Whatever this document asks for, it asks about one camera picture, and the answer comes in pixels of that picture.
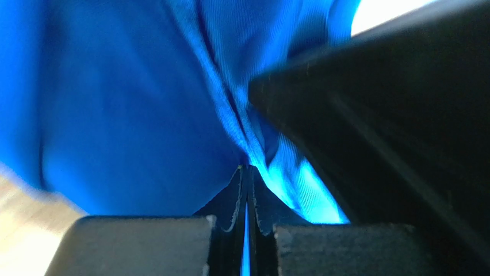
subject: blue cloth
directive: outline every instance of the blue cloth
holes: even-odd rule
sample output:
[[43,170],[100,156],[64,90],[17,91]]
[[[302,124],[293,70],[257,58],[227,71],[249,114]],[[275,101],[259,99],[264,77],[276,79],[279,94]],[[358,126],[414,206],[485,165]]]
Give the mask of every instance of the blue cloth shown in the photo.
[[348,40],[359,1],[0,1],[0,162],[91,214],[165,216],[252,164],[306,219],[345,223],[247,84]]

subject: wooden surface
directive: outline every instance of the wooden surface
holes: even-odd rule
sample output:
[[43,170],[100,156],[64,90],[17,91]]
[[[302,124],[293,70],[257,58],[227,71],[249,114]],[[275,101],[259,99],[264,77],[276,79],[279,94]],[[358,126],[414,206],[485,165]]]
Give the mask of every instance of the wooden surface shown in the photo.
[[0,174],[0,275],[44,275],[61,237],[82,215],[57,197],[35,200]]

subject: ribbed fabric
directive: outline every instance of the ribbed fabric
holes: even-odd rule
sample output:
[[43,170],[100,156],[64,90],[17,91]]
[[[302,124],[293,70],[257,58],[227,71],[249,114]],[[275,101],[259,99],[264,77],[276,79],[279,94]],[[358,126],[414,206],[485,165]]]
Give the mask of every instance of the ribbed fabric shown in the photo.
[[247,84],[346,41],[359,0],[10,2],[0,161],[28,184],[92,214],[190,215],[250,163],[306,219],[347,221]]

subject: black object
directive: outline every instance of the black object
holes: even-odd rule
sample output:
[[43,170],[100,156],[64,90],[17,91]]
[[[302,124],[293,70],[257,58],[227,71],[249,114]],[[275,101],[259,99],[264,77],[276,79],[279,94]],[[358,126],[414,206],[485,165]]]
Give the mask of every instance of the black object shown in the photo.
[[414,225],[490,272],[490,1],[438,1],[250,85],[354,223]]
[[239,275],[245,228],[253,276],[489,275],[489,14],[439,0],[251,82],[351,226],[308,224],[241,167],[200,217],[82,219],[47,275]]

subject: blue garment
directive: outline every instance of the blue garment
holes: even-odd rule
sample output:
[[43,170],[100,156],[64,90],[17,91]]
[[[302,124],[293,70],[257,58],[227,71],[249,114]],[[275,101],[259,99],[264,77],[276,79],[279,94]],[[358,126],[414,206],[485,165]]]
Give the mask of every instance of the blue garment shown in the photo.
[[238,165],[345,223],[248,81],[349,39],[360,0],[0,2],[0,162],[91,214],[190,215]]

